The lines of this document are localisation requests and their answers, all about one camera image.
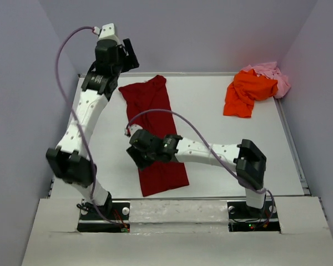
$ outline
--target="red cloth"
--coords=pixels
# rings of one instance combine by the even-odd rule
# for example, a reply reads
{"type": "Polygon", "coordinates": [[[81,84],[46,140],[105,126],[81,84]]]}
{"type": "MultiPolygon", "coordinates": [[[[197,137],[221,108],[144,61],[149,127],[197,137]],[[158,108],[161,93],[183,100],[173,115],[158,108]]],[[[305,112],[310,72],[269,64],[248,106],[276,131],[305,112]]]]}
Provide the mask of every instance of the red cloth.
{"type": "MultiPolygon", "coordinates": [[[[120,87],[119,91],[127,102],[127,117],[149,109],[170,109],[165,77],[157,75],[145,83],[120,87]]],[[[164,138],[167,134],[176,134],[172,114],[167,112],[149,112],[134,121],[151,134],[164,138]]],[[[189,181],[183,163],[155,162],[143,171],[139,171],[140,188],[143,196],[153,195],[166,190],[188,186],[189,181]]]]}

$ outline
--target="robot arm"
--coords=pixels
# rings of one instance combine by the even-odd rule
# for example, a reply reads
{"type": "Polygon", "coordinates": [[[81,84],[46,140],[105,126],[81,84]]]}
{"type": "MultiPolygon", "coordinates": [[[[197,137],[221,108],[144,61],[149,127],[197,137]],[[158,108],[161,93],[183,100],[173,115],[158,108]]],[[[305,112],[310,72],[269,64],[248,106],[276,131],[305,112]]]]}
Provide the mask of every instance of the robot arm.
{"type": "MultiPolygon", "coordinates": [[[[220,163],[222,161],[237,176],[250,183],[255,190],[263,188],[266,157],[250,140],[242,140],[241,144],[232,145],[210,144],[218,160],[201,142],[179,135],[166,135],[161,139],[138,125],[132,125],[129,131],[131,147],[127,149],[127,153],[141,170],[155,161],[197,162],[223,167],[220,163]]],[[[258,194],[246,188],[245,193],[246,204],[249,207],[263,208],[266,192],[258,194]]]]}
{"type": "MultiPolygon", "coordinates": [[[[139,66],[130,40],[125,39],[122,44],[114,24],[107,24],[102,29],[95,27],[94,33],[99,36],[95,48],[96,61],[84,79],[76,110],[87,143],[117,87],[120,73],[139,66]]],[[[87,202],[92,202],[92,166],[75,120],[71,121],[58,145],[47,150],[46,158],[57,178],[75,187],[87,202]]],[[[111,195],[97,180],[93,200],[103,213],[109,212],[111,195]]]]}

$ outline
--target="red wire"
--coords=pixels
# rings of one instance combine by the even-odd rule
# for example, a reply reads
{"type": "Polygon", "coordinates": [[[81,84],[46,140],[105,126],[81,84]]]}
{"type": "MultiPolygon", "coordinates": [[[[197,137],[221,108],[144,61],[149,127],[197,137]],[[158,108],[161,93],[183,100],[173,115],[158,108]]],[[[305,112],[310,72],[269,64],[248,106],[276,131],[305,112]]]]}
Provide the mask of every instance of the red wire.
{"type": "Polygon", "coordinates": [[[120,221],[122,222],[122,224],[123,224],[123,226],[125,227],[125,228],[127,228],[128,229],[128,226],[123,222],[123,220],[122,220],[122,218],[121,218],[121,216],[120,216],[120,214],[118,213],[118,211],[115,209],[115,213],[117,214],[117,216],[118,216],[118,218],[120,219],[120,221]]]}
{"type": "Polygon", "coordinates": [[[268,215],[266,210],[265,210],[265,215],[266,215],[267,218],[269,218],[269,215],[268,215]]]}
{"type": "Polygon", "coordinates": [[[118,221],[118,217],[117,217],[116,213],[114,213],[113,216],[115,217],[115,220],[118,221]]]}

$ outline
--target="fabric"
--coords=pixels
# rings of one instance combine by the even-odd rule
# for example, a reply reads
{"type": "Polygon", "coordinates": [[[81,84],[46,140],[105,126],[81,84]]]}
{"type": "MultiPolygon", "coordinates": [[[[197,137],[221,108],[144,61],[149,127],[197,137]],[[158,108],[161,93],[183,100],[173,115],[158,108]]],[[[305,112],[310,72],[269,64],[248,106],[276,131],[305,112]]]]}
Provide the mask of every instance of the fabric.
{"type": "Polygon", "coordinates": [[[250,118],[254,100],[263,101],[276,95],[277,80],[257,76],[254,69],[241,70],[228,86],[223,115],[250,118]]]}
{"type": "Polygon", "coordinates": [[[242,70],[249,71],[254,69],[258,76],[263,75],[269,79],[277,80],[277,93],[275,98],[282,98],[290,90],[291,85],[289,83],[289,78],[282,75],[280,69],[276,67],[276,62],[264,63],[255,66],[248,65],[242,70]]]}
{"type": "MultiPolygon", "coordinates": [[[[128,120],[148,109],[170,110],[166,82],[165,77],[157,75],[145,83],[120,87],[119,91],[127,102],[128,120]]],[[[149,112],[137,118],[134,124],[161,138],[176,134],[173,116],[167,112],[149,112]]],[[[139,170],[139,181],[144,197],[189,185],[184,164],[176,162],[155,162],[143,171],[139,170]]]]}

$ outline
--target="gray wall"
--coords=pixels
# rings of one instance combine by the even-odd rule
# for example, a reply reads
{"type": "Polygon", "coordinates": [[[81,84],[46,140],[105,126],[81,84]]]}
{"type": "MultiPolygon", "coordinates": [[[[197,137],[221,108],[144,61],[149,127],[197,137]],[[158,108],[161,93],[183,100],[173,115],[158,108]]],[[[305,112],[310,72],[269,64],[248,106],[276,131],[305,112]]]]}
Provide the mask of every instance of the gray wall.
{"type": "Polygon", "coordinates": [[[281,64],[292,89],[282,101],[311,192],[333,235],[333,0],[319,0],[281,64]]]}
{"type": "MultiPolygon", "coordinates": [[[[238,71],[279,60],[317,0],[39,0],[62,40],[83,25],[115,23],[130,38],[136,71],[238,71]]],[[[78,37],[68,56],[86,73],[94,38],[78,37]]]]}
{"type": "MultiPolygon", "coordinates": [[[[37,0],[0,0],[0,266],[21,265],[52,176],[44,155],[68,120],[53,72],[59,44],[37,0]]],[[[60,69],[72,91],[66,55],[60,69]]]]}

